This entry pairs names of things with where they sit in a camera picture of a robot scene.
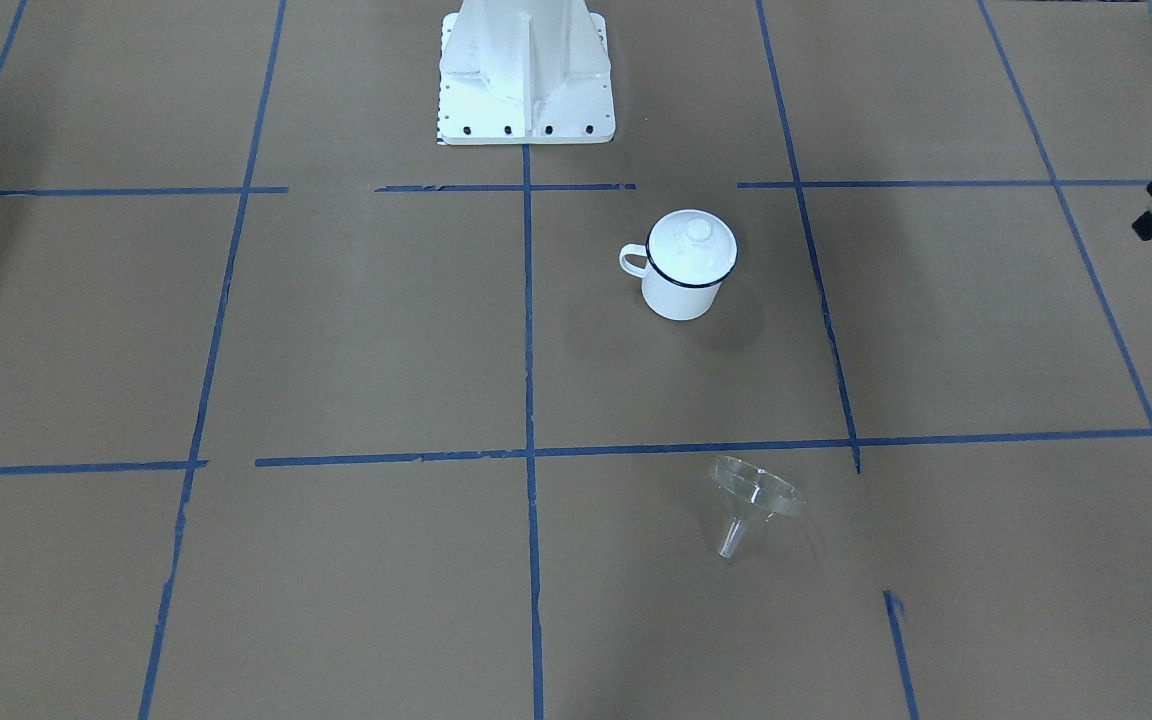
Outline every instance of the white plastic base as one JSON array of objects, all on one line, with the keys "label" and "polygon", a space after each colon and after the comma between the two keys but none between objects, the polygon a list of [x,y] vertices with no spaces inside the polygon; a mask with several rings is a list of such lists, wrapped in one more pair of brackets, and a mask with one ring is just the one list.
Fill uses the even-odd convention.
[{"label": "white plastic base", "polygon": [[[444,58],[461,13],[444,18]],[[589,13],[607,63],[607,20]],[[568,54],[578,50],[575,41],[562,46],[538,46],[538,33],[530,23],[514,28],[493,28],[493,37],[476,38],[471,61],[482,61],[477,71],[449,71],[440,63],[442,85],[438,94],[438,139],[445,145],[522,145],[522,143],[608,142],[616,135],[616,112],[612,106],[611,65],[606,73],[566,71],[575,65]],[[526,33],[517,44],[493,46],[500,37]],[[588,32],[573,26],[571,33]],[[590,40],[584,48],[593,47]],[[487,54],[494,58],[482,58]],[[502,63],[499,55],[513,55],[511,71],[490,77],[490,69]],[[544,86],[541,79],[548,79]]]}]

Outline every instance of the white enamel mug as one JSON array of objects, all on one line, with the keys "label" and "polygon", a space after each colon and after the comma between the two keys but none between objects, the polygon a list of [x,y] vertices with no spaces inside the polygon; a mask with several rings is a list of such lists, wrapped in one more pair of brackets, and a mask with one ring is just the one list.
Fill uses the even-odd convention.
[{"label": "white enamel mug", "polygon": [[[630,263],[635,255],[646,264]],[[675,210],[657,220],[646,245],[621,249],[621,270],[643,278],[647,305],[672,320],[705,314],[735,265],[736,236],[704,210]]]}]

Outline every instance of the mug lid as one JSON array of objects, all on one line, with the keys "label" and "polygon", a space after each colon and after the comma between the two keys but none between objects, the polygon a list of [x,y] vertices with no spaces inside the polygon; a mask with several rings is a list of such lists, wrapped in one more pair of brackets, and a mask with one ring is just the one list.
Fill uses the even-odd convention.
[{"label": "mug lid", "polygon": [[736,236],[704,210],[675,210],[653,225],[647,260],[669,282],[708,287],[722,282],[736,265]]}]

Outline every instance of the mug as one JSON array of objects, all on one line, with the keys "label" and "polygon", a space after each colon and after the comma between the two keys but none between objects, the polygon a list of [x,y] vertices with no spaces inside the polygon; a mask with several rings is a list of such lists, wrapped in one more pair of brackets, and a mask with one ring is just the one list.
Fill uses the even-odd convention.
[{"label": "mug", "polygon": [[[628,258],[641,256],[635,265]],[[713,305],[718,288],[736,264],[732,229],[703,210],[676,210],[660,218],[646,245],[621,249],[621,270],[643,279],[643,298],[655,313],[692,320]]]}]

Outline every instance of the blue grid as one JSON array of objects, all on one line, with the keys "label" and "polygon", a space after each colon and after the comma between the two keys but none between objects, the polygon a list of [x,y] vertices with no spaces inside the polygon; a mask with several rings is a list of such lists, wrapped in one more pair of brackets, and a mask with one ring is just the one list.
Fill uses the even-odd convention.
[{"label": "blue grid", "polygon": [[[26,12],[26,1],[18,0],[17,9],[13,14],[8,33],[0,51],[0,76],[3,66],[12,50],[12,45],[17,36],[20,21]],[[799,209],[799,217],[803,220],[804,236],[812,268],[814,281],[820,295],[820,310],[823,311],[823,324],[829,340],[835,370],[838,374],[838,395],[842,414],[846,417],[846,438],[819,438],[819,439],[786,439],[786,441],[759,441],[759,442],[722,442],[722,444],[676,444],[676,445],[622,445],[622,446],[570,446],[570,447],[538,447],[535,437],[535,313],[532,313],[532,194],[548,191],[631,191],[636,190],[635,183],[575,183],[575,184],[541,184],[531,182],[531,149],[522,146],[522,183],[521,184],[424,184],[424,185],[384,185],[376,189],[376,192],[384,194],[409,194],[409,192],[521,192],[524,200],[524,266],[525,266],[525,369],[526,369],[526,446],[522,448],[500,448],[500,450],[446,450],[446,452],[419,452],[419,454],[362,454],[362,455],[329,455],[329,456],[282,456],[262,457],[255,461],[256,468],[279,468],[279,467],[314,467],[314,465],[355,465],[355,464],[381,464],[381,462],[410,462],[410,461],[468,461],[480,458],[523,458],[526,462],[526,515],[529,516],[529,546],[530,546],[530,573],[531,573],[531,628],[532,628],[532,680],[535,681],[535,717],[544,718],[544,683],[543,683],[543,655],[541,655],[541,626],[540,626],[540,548],[539,528],[536,518],[536,460],[538,457],[567,457],[567,456],[590,456],[590,455],[653,455],[653,454],[679,454],[679,452],[736,452],[736,450],[812,450],[812,448],[850,448],[855,461],[856,470],[861,470],[861,448],[864,447],[892,447],[892,446],[920,446],[920,445],[967,445],[967,444],[1009,444],[1009,442],[1055,442],[1055,441],[1094,441],[1094,439],[1115,438],[1152,438],[1152,404],[1149,395],[1140,381],[1137,367],[1135,367],[1132,355],[1126,346],[1123,333],[1121,333],[1115,320],[1114,311],[1102,290],[1100,278],[1096,273],[1091,256],[1084,245],[1082,232],[1064,198],[1066,187],[1115,187],[1128,185],[1139,187],[1146,184],[1145,179],[1060,179],[1051,162],[1046,145],[1044,145],[1041,134],[1038,131],[1033,114],[1030,113],[1028,100],[1021,91],[1020,82],[1011,69],[1010,59],[1007,58],[1005,45],[993,18],[991,17],[984,0],[977,0],[982,18],[996,46],[998,58],[1005,68],[1007,78],[1011,83],[1011,90],[1016,96],[1016,101],[1023,109],[1030,132],[1033,135],[1039,156],[1043,157],[1044,167],[1047,169],[1046,179],[924,179],[924,181],[804,181],[799,174],[799,166],[795,154],[795,146],[791,136],[790,120],[786,108],[785,97],[781,91],[780,76],[776,71],[776,56],[772,47],[771,35],[768,32],[767,18],[763,0],[755,0],[755,9],[758,13],[759,26],[764,41],[765,55],[767,55],[768,70],[771,74],[772,91],[776,97],[778,114],[780,114],[781,128],[786,146],[788,164],[790,165],[790,181],[748,181],[740,182],[741,190],[794,190]],[[191,495],[195,471],[205,468],[206,460],[200,455],[202,433],[206,425],[207,402],[211,395],[211,384],[214,379],[217,359],[220,351],[221,336],[223,335],[223,319],[228,309],[229,287],[233,281],[234,262],[238,253],[238,243],[242,238],[244,217],[247,217],[248,199],[252,195],[280,195],[289,192],[285,185],[255,185],[252,176],[255,174],[256,159],[259,154],[262,124],[264,124],[265,109],[270,101],[270,86],[274,77],[274,68],[278,59],[278,46],[282,36],[285,10],[287,0],[279,0],[278,13],[274,20],[273,37],[270,41],[270,55],[266,63],[264,85],[259,104],[257,104],[256,120],[252,129],[251,145],[248,150],[247,172],[244,172],[243,184],[228,187],[145,187],[145,188],[24,188],[24,190],[0,190],[0,197],[113,197],[113,196],[188,196],[188,195],[233,195],[238,197],[238,209],[234,218],[233,234],[230,237],[229,253],[225,264],[223,281],[220,287],[220,300],[215,310],[215,323],[212,327],[211,346],[207,355],[207,363],[202,379],[200,397],[198,397],[198,411],[195,423],[191,446],[184,460],[161,460],[149,462],[88,462],[86,464],[54,464],[54,465],[2,465],[0,477],[8,475],[47,475],[47,473],[129,473],[129,471],[184,471],[182,492],[180,492],[177,521],[175,521],[175,532],[172,552],[172,570],[164,584],[162,596],[157,614],[154,642],[152,642],[150,660],[147,660],[145,687],[143,687],[141,720],[147,720],[152,696],[154,696],[154,684],[157,665],[159,664],[164,637],[166,634],[166,621],[168,621],[175,574],[179,568],[180,548],[184,539],[185,507]],[[1100,301],[1106,323],[1114,334],[1116,346],[1126,365],[1126,370],[1132,378],[1135,392],[1137,392],[1142,409],[1149,419],[1147,429],[1093,429],[1093,430],[1055,430],[1055,432],[1036,433],[979,433],[979,434],[943,434],[943,435],[902,435],[902,437],[859,437],[856,433],[855,423],[851,415],[849,396],[846,388],[844,363],[842,354],[838,348],[835,333],[833,333],[832,319],[829,314],[828,296],[826,282],[824,282],[817,251],[814,250],[814,236],[805,190],[816,188],[878,188],[878,187],[1051,187],[1056,192],[1064,219],[1069,225],[1071,236],[1079,257],[1083,260],[1087,276],[1091,279],[1097,300]],[[884,602],[888,621],[890,621],[892,641],[895,644],[897,664],[900,667],[902,687],[905,689],[905,703],[911,720],[918,719],[918,703],[914,697],[914,681],[910,676],[908,657],[905,657],[904,638],[902,638],[900,620],[905,615],[905,607],[890,591],[882,592]]]}]

